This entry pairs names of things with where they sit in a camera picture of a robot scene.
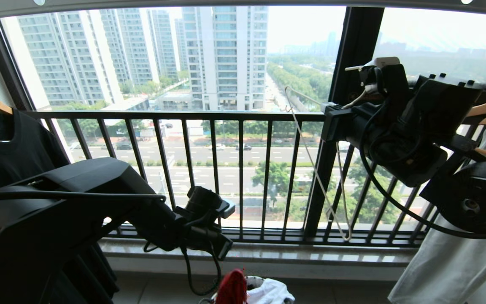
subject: red cloth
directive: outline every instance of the red cloth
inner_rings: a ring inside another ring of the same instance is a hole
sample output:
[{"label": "red cloth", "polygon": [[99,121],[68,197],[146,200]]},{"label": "red cloth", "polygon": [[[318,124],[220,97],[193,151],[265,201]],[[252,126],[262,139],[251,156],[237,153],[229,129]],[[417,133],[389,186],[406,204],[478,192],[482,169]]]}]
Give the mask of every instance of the red cloth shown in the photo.
[{"label": "red cloth", "polygon": [[242,269],[234,269],[224,276],[218,292],[216,304],[246,304],[247,280]]}]

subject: black mechanical arm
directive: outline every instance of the black mechanical arm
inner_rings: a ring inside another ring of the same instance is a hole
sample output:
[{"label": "black mechanical arm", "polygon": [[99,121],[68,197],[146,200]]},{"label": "black mechanical arm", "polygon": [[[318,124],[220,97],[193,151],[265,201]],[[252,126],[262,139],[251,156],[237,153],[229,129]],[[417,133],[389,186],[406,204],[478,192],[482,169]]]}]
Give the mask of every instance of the black mechanical arm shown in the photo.
[{"label": "black mechanical arm", "polygon": [[[447,81],[445,74],[420,76],[411,89],[403,65],[395,57],[378,58],[360,67],[359,76],[376,102],[324,104],[322,140],[349,141],[359,149],[367,171],[369,158],[409,187],[428,181],[420,195],[450,223],[472,233],[430,226],[485,239],[486,158],[474,151],[477,142],[456,133],[481,90],[474,88],[473,81]],[[442,148],[450,151],[449,158]],[[459,170],[467,159],[474,163]],[[370,177],[389,196],[374,175]],[[388,199],[403,207],[390,196]],[[405,212],[424,222],[409,210]]]},{"label": "black mechanical arm", "polygon": [[163,250],[204,250],[224,259],[232,241],[215,220],[235,206],[201,187],[187,196],[187,206],[172,211],[164,195],[114,158],[0,188],[0,303],[48,303],[63,264],[125,221]]}]

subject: high-rise apartment building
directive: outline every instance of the high-rise apartment building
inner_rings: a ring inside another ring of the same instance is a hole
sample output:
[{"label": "high-rise apartment building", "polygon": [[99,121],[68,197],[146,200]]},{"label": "high-rise apartment building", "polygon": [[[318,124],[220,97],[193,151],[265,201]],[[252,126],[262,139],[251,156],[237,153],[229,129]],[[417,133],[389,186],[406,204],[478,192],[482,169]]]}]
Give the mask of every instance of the high-rise apartment building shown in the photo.
[{"label": "high-rise apartment building", "polygon": [[193,96],[190,108],[263,108],[268,7],[182,10]]},{"label": "high-rise apartment building", "polygon": [[174,20],[175,36],[177,38],[177,46],[179,52],[179,66],[181,71],[187,71],[189,64],[187,63],[187,42],[185,42],[185,23],[183,19],[178,18]]},{"label": "high-rise apartment building", "polygon": [[13,39],[24,40],[50,104],[123,100],[98,11],[19,16],[17,23],[23,37]]},{"label": "high-rise apartment building", "polygon": [[117,80],[134,85],[159,81],[146,8],[100,10]]},{"label": "high-rise apartment building", "polygon": [[170,14],[166,10],[149,10],[149,31],[153,37],[159,75],[178,79],[179,53],[176,45],[176,31]]}]

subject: car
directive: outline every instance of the car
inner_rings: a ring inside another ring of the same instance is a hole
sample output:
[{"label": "car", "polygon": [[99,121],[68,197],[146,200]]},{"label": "car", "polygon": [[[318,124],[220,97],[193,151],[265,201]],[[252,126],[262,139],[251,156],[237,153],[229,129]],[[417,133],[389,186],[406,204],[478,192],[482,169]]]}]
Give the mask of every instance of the car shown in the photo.
[{"label": "car", "polygon": [[226,146],[224,146],[223,144],[216,144],[217,150],[224,150],[225,148]]},{"label": "car", "polygon": [[130,142],[116,142],[116,150],[132,150]]},{"label": "car", "polygon": [[[239,144],[235,146],[235,150],[239,151]],[[252,150],[252,146],[250,144],[243,144],[243,151],[250,151]]]}]

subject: tile floor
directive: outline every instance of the tile floor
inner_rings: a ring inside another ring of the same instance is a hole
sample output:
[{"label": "tile floor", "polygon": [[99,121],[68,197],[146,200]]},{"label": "tile floor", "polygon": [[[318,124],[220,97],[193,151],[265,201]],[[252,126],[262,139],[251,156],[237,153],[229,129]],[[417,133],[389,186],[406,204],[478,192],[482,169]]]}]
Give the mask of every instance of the tile floor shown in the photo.
[{"label": "tile floor", "polygon": [[[283,280],[298,304],[389,304],[387,295],[394,282],[346,282]],[[211,284],[204,277],[194,280],[195,288],[206,289]],[[142,274],[118,274],[120,292],[115,304],[197,304],[187,285],[186,276],[166,275],[146,277]]]}]

